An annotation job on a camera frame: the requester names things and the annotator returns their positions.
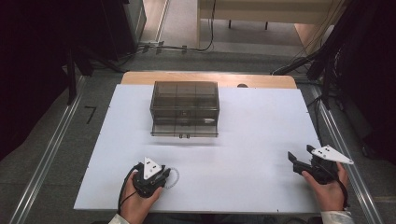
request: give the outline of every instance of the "white sleeve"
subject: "white sleeve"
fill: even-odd
[[[350,212],[321,212],[323,224],[354,224]]]
[[[108,224],[130,224],[127,222],[123,217],[121,217],[119,214],[116,214],[113,219]]]

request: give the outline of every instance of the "white table surface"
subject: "white table surface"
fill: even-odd
[[[290,151],[308,162],[306,145],[319,147],[299,90],[219,88],[219,137],[190,139],[150,135],[152,90],[117,86],[75,209],[116,209],[123,179],[149,157],[180,173],[152,212],[318,212],[313,191],[288,160]]]

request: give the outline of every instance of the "black curtain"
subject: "black curtain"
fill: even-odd
[[[68,85],[64,44],[38,6],[0,1],[0,160],[26,139]]]
[[[396,2],[374,2],[340,51],[337,83],[371,126],[363,142],[396,164]]]

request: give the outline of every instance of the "human hand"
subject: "human hand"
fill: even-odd
[[[149,198],[142,198],[139,194],[135,193],[136,189],[132,184],[134,175],[136,175],[136,172],[131,173],[128,177],[121,200],[125,200],[131,194],[134,195],[126,199],[122,204],[120,215],[131,224],[141,224],[149,213],[150,207],[160,198],[163,188],[157,188]]]
[[[347,185],[347,171],[337,162],[338,177],[344,186]],[[344,210],[344,194],[340,185],[333,181],[327,185],[320,185],[315,178],[307,171],[302,172],[305,181],[311,186],[317,196],[317,200],[322,212],[325,211],[343,211]]]

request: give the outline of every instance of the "metal frame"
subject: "metal frame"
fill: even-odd
[[[58,124],[58,127],[55,130],[55,133],[49,140],[49,144],[47,146],[44,155],[41,158],[40,163],[37,165],[35,169],[35,173],[27,184],[23,194],[20,198],[17,208],[12,215],[10,224],[14,223],[24,223],[25,219],[29,215],[30,209],[35,202],[35,197],[37,196],[40,188],[44,182],[44,179],[47,175],[47,172],[50,169],[50,166],[55,158],[55,155],[58,151],[59,145],[62,143],[64,138],[64,134],[67,131],[67,128],[72,120],[76,109],[78,107],[79,101],[81,100],[82,90],[85,87],[85,77],[81,76],[78,81],[78,94],[75,101],[69,105],[61,118],[61,121]]]
[[[314,94],[315,98],[319,97],[321,95],[320,88],[313,87],[312,93]],[[330,132],[332,140],[334,141],[336,149],[340,150],[344,155],[353,160],[352,155],[347,149],[347,143],[341,135],[341,132],[338,129],[338,126],[332,116],[332,111],[327,110],[325,105],[323,103],[320,103],[320,113],[326,123],[326,126]],[[384,223],[382,217],[376,209],[370,191],[367,189],[366,184],[361,177],[361,173],[359,172],[358,167],[356,165],[345,165],[345,167],[349,176],[350,183],[355,190],[359,202],[361,203],[361,209],[363,210],[364,215],[366,215],[367,222],[370,224]]]

